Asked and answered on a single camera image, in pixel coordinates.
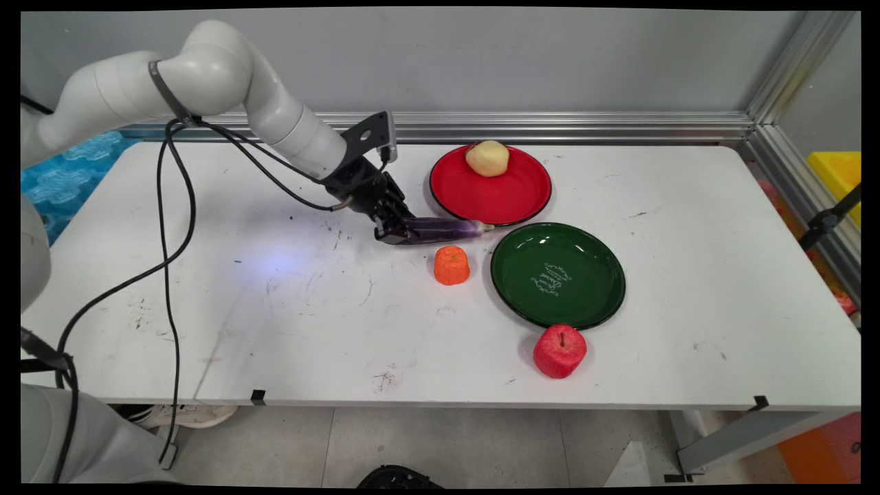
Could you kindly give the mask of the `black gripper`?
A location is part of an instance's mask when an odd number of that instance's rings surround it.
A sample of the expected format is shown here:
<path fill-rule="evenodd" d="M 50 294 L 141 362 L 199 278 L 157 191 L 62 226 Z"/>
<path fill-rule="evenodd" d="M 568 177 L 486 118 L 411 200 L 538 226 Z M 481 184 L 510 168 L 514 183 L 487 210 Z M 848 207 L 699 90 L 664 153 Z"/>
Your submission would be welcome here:
<path fill-rule="evenodd" d="M 327 192 L 340 201 L 350 199 L 348 208 L 375 222 L 374 237 L 387 245 L 410 245 L 417 239 L 408 225 L 415 215 L 405 204 L 390 173 L 367 159 L 355 159 L 322 181 Z"/>

